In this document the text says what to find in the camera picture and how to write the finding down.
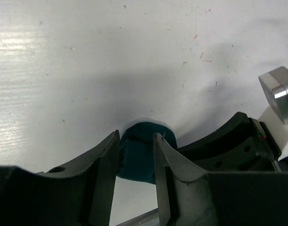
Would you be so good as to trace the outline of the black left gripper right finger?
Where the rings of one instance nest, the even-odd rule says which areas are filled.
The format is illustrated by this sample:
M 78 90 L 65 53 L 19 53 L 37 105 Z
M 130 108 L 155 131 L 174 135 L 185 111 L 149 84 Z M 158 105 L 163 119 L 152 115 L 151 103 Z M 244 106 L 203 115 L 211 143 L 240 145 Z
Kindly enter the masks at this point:
M 153 136 L 162 226 L 288 226 L 288 172 L 211 172 Z

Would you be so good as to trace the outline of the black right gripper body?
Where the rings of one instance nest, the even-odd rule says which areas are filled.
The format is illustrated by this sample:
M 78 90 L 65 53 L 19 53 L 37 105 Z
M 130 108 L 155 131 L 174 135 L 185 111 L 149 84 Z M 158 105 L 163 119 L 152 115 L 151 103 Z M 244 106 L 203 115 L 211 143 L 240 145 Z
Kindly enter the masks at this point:
M 271 164 L 274 171 L 282 171 L 278 158 L 281 156 L 281 150 L 271 135 L 269 129 L 263 121 L 249 118 L 256 131 L 257 151 L 256 155 L 260 156 L 267 165 Z

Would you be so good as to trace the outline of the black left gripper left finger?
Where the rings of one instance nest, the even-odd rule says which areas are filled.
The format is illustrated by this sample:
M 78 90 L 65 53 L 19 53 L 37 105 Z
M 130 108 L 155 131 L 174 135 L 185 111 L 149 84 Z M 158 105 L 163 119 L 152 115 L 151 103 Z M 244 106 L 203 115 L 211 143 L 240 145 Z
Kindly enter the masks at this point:
M 48 172 L 0 166 L 0 226 L 107 226 L 120 134 Z

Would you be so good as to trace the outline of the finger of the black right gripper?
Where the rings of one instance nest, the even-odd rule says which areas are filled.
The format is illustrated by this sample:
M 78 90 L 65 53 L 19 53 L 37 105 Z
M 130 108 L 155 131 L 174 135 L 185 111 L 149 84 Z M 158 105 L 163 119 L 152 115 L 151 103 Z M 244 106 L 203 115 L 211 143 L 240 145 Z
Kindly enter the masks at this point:
M 273 152 L 264 138 L 249 137 L 226 153 L 193 163 L 209 171 L 258 171 L 272 159 Z
M 213 158 L 242 144 L 251 134 L 252 124 L 242 112 L 235 113 L 223 126 L 191 144 L 177 149 L 191 161 Z

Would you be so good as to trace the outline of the dark green reindeer sock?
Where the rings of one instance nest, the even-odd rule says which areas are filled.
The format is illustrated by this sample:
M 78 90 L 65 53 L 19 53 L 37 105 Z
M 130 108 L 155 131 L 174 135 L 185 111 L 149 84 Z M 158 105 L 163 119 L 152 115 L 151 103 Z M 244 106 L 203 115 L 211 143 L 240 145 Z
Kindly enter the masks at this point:
M 169 128 L 152 122 L 136 123 L 120 139 L 118 177 L 156 184 L 153 155 L 155 133 L 160 133 L 172 148 L 177 149 L 175 134 Z

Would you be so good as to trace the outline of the aluminium table frame rail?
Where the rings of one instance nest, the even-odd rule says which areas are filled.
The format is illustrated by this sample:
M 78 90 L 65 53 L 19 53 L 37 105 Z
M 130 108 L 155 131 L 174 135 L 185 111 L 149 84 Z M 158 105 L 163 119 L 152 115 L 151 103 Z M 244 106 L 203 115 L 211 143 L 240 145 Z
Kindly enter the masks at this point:
M 160 226 L 159 210 L 156 208 L 117 226 Z

